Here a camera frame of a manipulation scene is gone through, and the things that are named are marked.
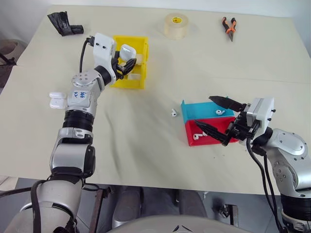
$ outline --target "white earbud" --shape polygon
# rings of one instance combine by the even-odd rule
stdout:
[[[67,106],[67,95],[62,92],[50,92],[50,107],[56,109],[65,109]]]
[[[219,115],[219,116],[221,116],[222,114],[224,114],[225,113],[225,110],[216,110],[216,112],[215,112],[217,115]]]
[[[136,58],[136,50],[127,44],[123,44],[120,49],[120,58],[125,62],[132,58]]]
[[[193,139],[194,139],[194,140],[198,140],[199,137],[202,137],[202,136],[203,136],[203,134],[195,133],[195,134],[193,135]]]
[[[177,112],[176,112],[176,110],[175,110],[175,109],[173,109],[173,108],[172,108],[171,115],[172,115],[173,117],[177,116]]]

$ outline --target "white wall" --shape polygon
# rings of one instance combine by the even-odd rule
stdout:
[[[311,54],[311,0],[0,0],[0,39],[13,38],[29,43],[51,4],[155,7],[292,17]]]

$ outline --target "silver robot arm segment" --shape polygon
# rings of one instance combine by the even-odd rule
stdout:
[[[262,146],[281,193],[283,223],[288,230],[311,227],[311,158],[307,143],[297,134],[274,129]]]
[[[34,203],[29,200],[5,233],[32,233],[36,232],[36,226],[44,233],[76,232],[81,189],[95,170],[92,130],[97,98],[106,85],[126,74],[118,72],[118,68],[129,72],[136,63],[136,59],[130,59],[124,67],[120,66],[116,43],[108,36],[97,33],[88,42],[94,47],[95,68],[72,78],[63,127],[58,131],[51,155],[51,176],[36,190],[39,226],[33,217]]]

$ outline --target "black cable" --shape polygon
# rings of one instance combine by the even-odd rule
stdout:
[[[30,190],[31,190],[31,187],[20,188],[20,189],[13,189],[13,190],[5,191],[5,192],[0,193],[0,198],[3,198],[5,196],[9,196],[9,195],[12,195],[12,194],[16,194],[16,193],[28,192]]]
[[[275,210],[274,208],[272,207],[272,204],[270,202],[270,199],[269,199],[269,195],[268,195],[268,190],[267,190],[267,185],[266,185],[266,176],[265,176],[265,172],[264,172],[264,169],[262,167],[262,164],[258,161],[258,159],[256,158],[256,156],[254,155],[252,149],[251,149],[251,139],[250,138],[247,138],[246,140],[246,148],[248,150],[248,153],[250,154],[250,156],[252,157],[252,159],[255,161],[255,163],[258,165],[259,169],[260,169],[260,172],[261,172],[261,177],[262,177],[262,185],[263,185],[263,190],[264,190],[264,193],[265,193],[265,196],[267,198],[267,201],[268,201],[268,204],[270,206],[270,209],[273,213],[273,215],[275,216],[276,218],[276,214],[275,214]],[[276,219],[276,226],[278,229],[280,229],[280,226],[278,224],[278,221]]]
[[[39,207],[39,201],[37,196],[37,188],[39,184],[44,183],[45,180],[40,180],[34,183],[34,185],[31,187],[30,191],[30,197],[32,202],[32,209],[33,209],[33,232],[34,233],[41,233],[41,214],[40,214],[40,207]]]
[[[85,42],[83,43],[83,47],[82,47],[82,51],[81,51],[81,57],[80,57],[80,68],[79,68],[79,72],[82,72],[82,63],[83,63],[83,56],[84,56],[84,51],[86,50],[86,44],[88,43],[87,39],[85,40]]]
[[[2,53],[0,53],[0,58],[4,60],[7,65],[16,65],[15,62],[12,62],[9,59],[7,59]]]
[[[274,217],[275,217],[276,222],[279,224],[279,227],[281,228],[281,224],[280,224],[280,222],[278,220],[278,217],[277,217],[276,197],[274,195],[274,190],[273,190],[271,179],[270,179],[270,175],[269,175],[268,159],[267,159],[267,155],[266,154],[263,156],[263,161],[264,161],[264,170],[266,172],[266,177],[267,177],[267,181],[268,181],[270,192],[271,192],[273,208],[275,210]]]

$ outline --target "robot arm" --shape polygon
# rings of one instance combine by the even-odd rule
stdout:
[[[135,49],[128,45],[115,51],[115,41],[99,33],[87,41],[94,47],[95,68],[80,72],[71,80],[63,127],[51,155],[51,176],[32,187],[31,200],[14,217],[6,233],[76,232],[81,188],[95,170],[92,130],[97,98],[105,86],[122,79],[136,63]],[[124,47],[128,59],[121,66],[118,57],[124,58]]]
[[[226,133],[197,121],[206,134],[227,146],[231,138],[252,141],[252,151],[267,156],[273,169],[283,205],[283,223],[289,231],[304,232],[311,227],[311,158],[307,143],[298,135],[268,127],[274,100],[256,98],[252,104],[241,104],[224,97],[209,97],[219,106],[240,112]]]

